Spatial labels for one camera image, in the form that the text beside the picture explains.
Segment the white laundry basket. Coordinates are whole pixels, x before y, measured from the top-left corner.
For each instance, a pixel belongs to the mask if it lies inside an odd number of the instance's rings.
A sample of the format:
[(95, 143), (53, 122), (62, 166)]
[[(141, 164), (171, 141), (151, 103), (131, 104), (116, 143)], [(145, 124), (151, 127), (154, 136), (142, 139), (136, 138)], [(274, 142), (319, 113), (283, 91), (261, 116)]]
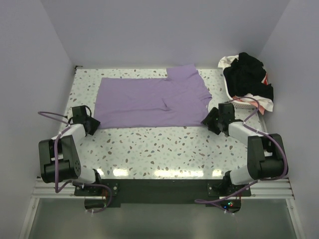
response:
[(226, 95), (232, 101), (234, 107), (239, 109), (255, 109), (257, 103), (250, 98), (242, 98), (249, 93), (249, 81), (245, 79), (245, 74), (238, 71), (223, 71)]

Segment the purple t shirt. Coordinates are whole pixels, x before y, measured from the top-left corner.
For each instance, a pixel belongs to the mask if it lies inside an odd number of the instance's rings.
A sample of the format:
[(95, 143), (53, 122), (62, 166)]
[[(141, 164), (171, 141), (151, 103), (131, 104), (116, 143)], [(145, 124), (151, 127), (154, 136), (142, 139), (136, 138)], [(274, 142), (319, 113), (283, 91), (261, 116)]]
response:
[(100, 128), (200, 126), (212, 95), (198, 70), (166, 71), (166, 78), (103, 78), (94, 109)]

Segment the aluminium frame rail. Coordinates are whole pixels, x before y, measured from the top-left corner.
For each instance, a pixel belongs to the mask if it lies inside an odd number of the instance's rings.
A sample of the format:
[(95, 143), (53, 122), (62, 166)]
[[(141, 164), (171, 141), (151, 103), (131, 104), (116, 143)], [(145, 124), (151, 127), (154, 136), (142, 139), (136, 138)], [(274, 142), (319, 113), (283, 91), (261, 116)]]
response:
[[(288, 179), (263, 181), (250, 187), (251, 196), (241, 199), (294, 199), (294, 194)], [(46, 184), (37, 179), (31, 193), (31, 198), (69, 199), (75, 198), (75, 187), (68, 184), (60, 193), (55, 193), (54, 184)]]

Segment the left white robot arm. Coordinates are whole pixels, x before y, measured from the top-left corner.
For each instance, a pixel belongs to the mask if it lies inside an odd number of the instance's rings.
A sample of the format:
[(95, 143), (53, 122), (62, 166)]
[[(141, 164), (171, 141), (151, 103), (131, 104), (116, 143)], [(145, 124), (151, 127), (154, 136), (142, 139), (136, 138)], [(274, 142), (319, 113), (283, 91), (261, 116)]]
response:
[(72, 116), (39, 111), (38, 114), (65, 125), (57, 136), (38, 143), (40, 173), (43, 182), (53, 183), (60, 193), (69, 183), (79, 185), (91, 195), (103, 191), (103, 183), (96, 169), (87, 169), (80, 162), (80, 146), (85, 137), (94, 135), (100, 122), (92, 117), (86, 105), (71, 108)]

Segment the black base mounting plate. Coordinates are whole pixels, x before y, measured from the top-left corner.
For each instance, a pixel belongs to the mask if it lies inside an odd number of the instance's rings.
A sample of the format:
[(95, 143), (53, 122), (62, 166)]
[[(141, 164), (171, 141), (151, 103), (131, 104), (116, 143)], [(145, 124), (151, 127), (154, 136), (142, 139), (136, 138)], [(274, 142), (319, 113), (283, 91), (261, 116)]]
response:
[(232, 195), (251, 196), (250, 188), (221, 179), (102, 179), (102, 187), (76, 185), (74, 195), (84, 197), (89, 209), (119, 208), (122, 204), (194, 204)]

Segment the white pink t shirt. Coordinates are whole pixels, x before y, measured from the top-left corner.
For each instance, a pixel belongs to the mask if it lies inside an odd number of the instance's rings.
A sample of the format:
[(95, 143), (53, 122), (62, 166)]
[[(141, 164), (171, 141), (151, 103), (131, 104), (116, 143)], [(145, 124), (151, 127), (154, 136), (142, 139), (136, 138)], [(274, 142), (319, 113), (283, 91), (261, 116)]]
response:
[[(231, 63), (234, 60), (239, 60), (239, 55), (224, 56), (218, 62), (218, 68), (221, 68), (222, 70), (224, 70), (224, 69), (230, 67)], [(226, 77), (224, 76), (224, 73), (222, 73), (222, 74), (223, 74), (226, 96), (229, 100), (233, 100), (235, 97), (230, 96), (229, 87), (228, 87), (228, 84), (226, 81)], [(260, 97), (260, 96), (254, 96), (252, 94), (247, 94), (246, 97), (252, 97), (259, 102), (259, 104), (260, 104), (259, 112), (262, 115), (264, 114), (265, 111), (269, 111), (269, 112), (273, 111), (274, 103), (272, 100), (264, 98), (264, 97)], [(257, 107), (257, 103), (254, 100), (251, 100), (248, 98), (244, 98), (242, 100), (234, 100), (234, 101), (232, 101), (232, 104), (234, 105), (235, 108), (238, 108), (238, 109), (255, 109)]]

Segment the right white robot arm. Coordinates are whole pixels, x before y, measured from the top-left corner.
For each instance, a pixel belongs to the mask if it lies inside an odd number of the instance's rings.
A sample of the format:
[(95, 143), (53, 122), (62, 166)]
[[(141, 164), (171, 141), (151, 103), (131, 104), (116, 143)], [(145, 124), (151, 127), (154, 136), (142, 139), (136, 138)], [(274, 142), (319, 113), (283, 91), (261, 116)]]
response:
[(220, 103), (201, 123), (216, 135), (224, 133), (247, 146), (246, 165), (226, 172), (219, 185), (210, 186), (219, 195), (232, 196), (259, 180), (278, 180), (287, 175), (289, 167), (282, 137), (259, 131), (237, 119), (232, 103)]

